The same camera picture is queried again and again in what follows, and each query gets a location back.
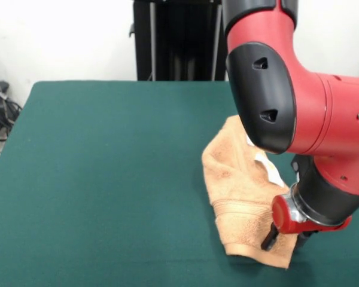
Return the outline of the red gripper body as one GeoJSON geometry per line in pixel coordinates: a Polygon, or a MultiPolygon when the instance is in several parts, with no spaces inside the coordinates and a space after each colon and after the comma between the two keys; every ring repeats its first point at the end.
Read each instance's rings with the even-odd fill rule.
{"type": "Polygon", "coordinates": [[[346,228],[352,217],[340,225],[328,226],[311,221],[298,210],[290,194],[275,196],[272,202],[272,218],[275,227],[282,234],[300,234],[305,231],[337,231],[346,228]]]}

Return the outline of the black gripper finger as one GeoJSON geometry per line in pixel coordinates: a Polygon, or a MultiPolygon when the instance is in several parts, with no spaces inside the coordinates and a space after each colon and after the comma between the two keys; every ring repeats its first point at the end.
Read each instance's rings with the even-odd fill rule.
{"type": "Polygon", "coordinates": [[[302,232],[297,236],[297,246],[303,247],[309,238],[313,235],[313,232],[302,232]]]}
{"type": "Polygon", "coordinates": [[[277,241],[277,238],[279,236],[278,228],[275,224],[270,225],[270,231],[265,237],[265,239],[262,241],[260,247],[264,251],[269,251],[273,248],[274,244],[277,241]]]}

